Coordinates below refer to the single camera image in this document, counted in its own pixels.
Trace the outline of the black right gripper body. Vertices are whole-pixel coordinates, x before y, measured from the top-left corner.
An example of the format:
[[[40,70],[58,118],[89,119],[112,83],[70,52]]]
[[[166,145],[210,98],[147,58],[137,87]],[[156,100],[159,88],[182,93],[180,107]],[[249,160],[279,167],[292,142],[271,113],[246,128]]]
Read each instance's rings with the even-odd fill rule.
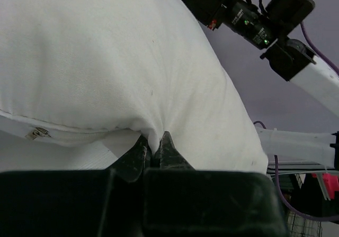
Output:
[[[210,30],[224,24],[257,49],[266,49],[277,39],[262,0],[183,0],[183,3]]]

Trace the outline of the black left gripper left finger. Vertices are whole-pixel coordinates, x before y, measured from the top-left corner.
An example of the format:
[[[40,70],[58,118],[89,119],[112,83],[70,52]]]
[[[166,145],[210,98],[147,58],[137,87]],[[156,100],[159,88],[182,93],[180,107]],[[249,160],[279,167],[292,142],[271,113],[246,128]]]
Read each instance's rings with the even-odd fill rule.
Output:
[[[126,183],[134,183],[142,177],[150,162],[151,150],[148,141],[144,136],[140,136],[134,146],[114,162],[113,169],[120,179]]]

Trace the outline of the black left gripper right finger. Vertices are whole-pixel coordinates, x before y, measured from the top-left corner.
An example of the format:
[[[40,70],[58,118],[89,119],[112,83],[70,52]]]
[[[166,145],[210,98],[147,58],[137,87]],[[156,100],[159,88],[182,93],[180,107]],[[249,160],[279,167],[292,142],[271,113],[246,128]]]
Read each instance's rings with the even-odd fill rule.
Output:
[[[155,153],[155,167],[161,170],[194,170],[176,149],[170,132],[165,131]]]

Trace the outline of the white pillow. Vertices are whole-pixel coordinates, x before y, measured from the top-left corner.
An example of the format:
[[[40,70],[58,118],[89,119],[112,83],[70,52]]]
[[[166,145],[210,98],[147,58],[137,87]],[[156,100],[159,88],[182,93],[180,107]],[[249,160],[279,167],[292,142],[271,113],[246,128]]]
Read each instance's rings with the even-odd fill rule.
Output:
[[[1,131],[117,154],[169,132],[196,169],[265,173],[230,77],[181,0],[1,0]]]

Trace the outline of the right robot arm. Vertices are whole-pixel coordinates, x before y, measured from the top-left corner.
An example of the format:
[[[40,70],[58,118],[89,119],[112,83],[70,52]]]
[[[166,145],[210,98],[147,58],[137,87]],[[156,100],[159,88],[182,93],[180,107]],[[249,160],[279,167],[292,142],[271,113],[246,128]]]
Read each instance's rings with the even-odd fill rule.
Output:
[[[262,59],[285,81],[303,89],[338,114],[338,72],[328,61],[289,33],[315,7],[313,0],[183,0],[194,17],[211,30],[222,24],[263,51]],[[257,128],[265,152],[338,169],[338,133],[307,134]]]

